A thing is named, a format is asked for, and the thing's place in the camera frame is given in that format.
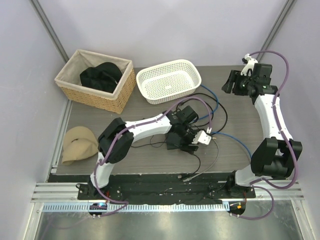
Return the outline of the black network switch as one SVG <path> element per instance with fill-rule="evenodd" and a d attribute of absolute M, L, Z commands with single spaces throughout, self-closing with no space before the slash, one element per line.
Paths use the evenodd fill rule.
<path fill-rule="evenodd" d="M 167 150 L 185 150 L 186 141 L 177 133 L 168 133 L 165 142 Z"/>

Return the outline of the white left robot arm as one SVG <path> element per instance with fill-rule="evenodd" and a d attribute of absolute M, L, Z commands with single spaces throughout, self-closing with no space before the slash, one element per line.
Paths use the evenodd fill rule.
<path fill-rule="evenodd" d="M 182 139 L 183 144 L 191 145 L 197 132 L 190 125 L 198 118 L 198 114 L 190 106 L 178 111 L 164 111 L 138 121 L 115 118 L 98 137 L 98 158 L 90 175 L 89 194 L 97 200 L 106 195 L 106 186 L 115 164 L 122 161 L 131 145 L 139 140 L 174 133 Z"/>

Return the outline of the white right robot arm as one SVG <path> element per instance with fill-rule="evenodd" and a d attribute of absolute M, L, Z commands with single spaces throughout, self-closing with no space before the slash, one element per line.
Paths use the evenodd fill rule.
<path fill-rule="evenodd" d="M 272 65 L 247 63 L 231 70 L 222 91 L 248 96 L 258 112 L 263 141 L 251 156 L 250 165 L 231 173 L 223 188 L 233 198 L 256 183 L 266 182 L 278 190 L 291 188 L 298 175 L 303 146 L 289 133 L 280 108 L 280 89 L 271 85 Z"/>

